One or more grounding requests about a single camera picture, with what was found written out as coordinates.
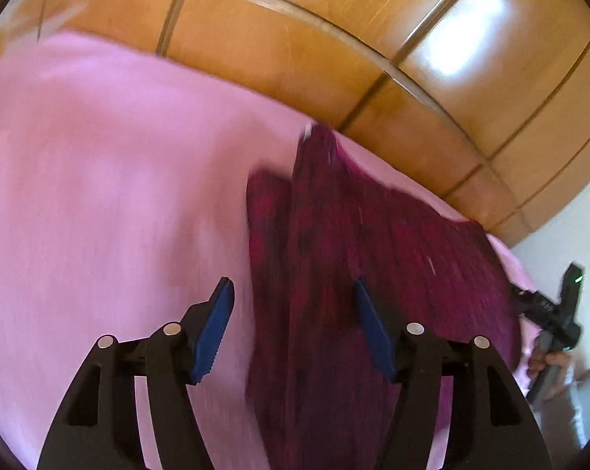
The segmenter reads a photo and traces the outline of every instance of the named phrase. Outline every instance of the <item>pink tablecloth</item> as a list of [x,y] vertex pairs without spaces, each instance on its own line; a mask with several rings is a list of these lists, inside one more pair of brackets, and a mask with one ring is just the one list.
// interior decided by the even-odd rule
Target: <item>pink tablecloth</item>
[[[0,59],[0,433],[29,469],[97,337],[147,336],[206,300],[221,276],[235,283],[235,311],[191,399],[218,470],[268,468],[244,396],[253,326],[245,191],[260,165],[290,176],[308,122],[249,90],[81,34]],[[462,219],[339,139],[378,181]],[[492,243],[509,277],[531,286]],[[158,469],[146,397],[141,383],[143,446]],[[444,439],[435,445],[440,455]]]

